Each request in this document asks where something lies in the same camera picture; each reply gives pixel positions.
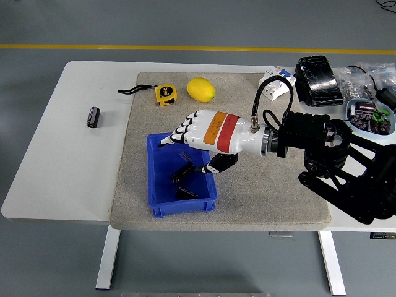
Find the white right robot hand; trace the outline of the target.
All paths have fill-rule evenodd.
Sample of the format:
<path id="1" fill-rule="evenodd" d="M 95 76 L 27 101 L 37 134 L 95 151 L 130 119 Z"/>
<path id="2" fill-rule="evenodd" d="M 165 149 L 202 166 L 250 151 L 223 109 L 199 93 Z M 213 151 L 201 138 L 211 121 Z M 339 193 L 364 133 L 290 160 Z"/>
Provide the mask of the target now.
<path id="1" fill-rule="evenodd" d="M 159 147 L 186 144 L 194 149 L 215 153 L 197 172 L 216 174 L 227 170 L 238 161 L 241 152 L 265 155 L 263 144 L 265 128 L 251 131 L 251 122 L 240 116 L 212 110 L 198 110 L 188 116 L 170 135 L 162 139 Z"/>

